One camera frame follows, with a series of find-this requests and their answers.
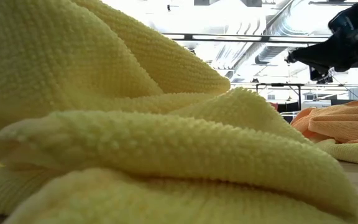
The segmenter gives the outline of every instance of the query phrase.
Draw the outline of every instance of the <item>towel fold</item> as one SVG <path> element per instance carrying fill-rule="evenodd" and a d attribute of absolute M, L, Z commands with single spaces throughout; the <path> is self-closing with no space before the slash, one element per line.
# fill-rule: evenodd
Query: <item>towel fold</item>
<path fill-rule="evenodd" d="M 305 109 L 291 125 L 336 159 L 358 163 L 358 101 Z"/>
<path fill-rule="evenodd" d="M 229 87 L 98 0 L 0 0 L 0 214 L 358 223 L 339 163 L 262 97 Z"/>

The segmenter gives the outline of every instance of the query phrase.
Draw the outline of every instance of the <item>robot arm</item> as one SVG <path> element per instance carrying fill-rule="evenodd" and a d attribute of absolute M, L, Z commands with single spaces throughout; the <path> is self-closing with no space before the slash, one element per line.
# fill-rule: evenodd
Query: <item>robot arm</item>
<path fill-rule="evenodd" d="M 289 53 L 288 63 L 302 62 L 313 68 L 312 80 L 324 78 L 330 68 L 345 72 L 358 68 L 358 3 L 341 11 L 328 23 L 332 36 L 320 44 Z"/>

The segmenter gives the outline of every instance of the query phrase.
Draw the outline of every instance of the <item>yellow towel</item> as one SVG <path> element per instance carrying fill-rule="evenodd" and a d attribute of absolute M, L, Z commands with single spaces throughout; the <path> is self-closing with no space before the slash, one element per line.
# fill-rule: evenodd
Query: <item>yellow towel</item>
<path fill-rule="evenodd" d="M 97 0 L 0 0 L 6 223 L 358 223 L 338 162 Z"/>

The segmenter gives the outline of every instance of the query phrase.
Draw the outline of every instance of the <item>yellow microfiber towel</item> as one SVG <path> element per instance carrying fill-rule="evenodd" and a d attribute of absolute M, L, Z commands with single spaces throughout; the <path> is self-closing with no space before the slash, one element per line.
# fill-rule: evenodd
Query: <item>yellow microfiber towel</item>
<path fill-rule="evenodd" d="M 262 97 L 97 0 L 0 0 L 7 224 L 358 223 L 339 163 Z"/>
<path fill-rule="evenodd" d="M 324 109 L 307 108 L 291 125 L 336 159 L 358 163 L 358 100 Z"/>

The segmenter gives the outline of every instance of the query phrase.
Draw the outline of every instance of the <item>textured fabric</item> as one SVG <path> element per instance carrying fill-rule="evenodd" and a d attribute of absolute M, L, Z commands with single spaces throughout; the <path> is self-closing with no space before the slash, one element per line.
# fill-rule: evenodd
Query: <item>textured fabric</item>
<path fill-rule="evenodd" d="M 358 163 L 358 101 L 305 109 L 291 125 L 336 159 Z"/>
<path fill-rule="evenodd" d="M 339 163 L 262 97 L 97 0 L 0 0 L 13 223 L 358 223 Z"/>
<path fill-rule="evenodd" d="M 273 107 L 274 107 L 274 109 L 278 109 L 278 103 L 270 103 Z"/>

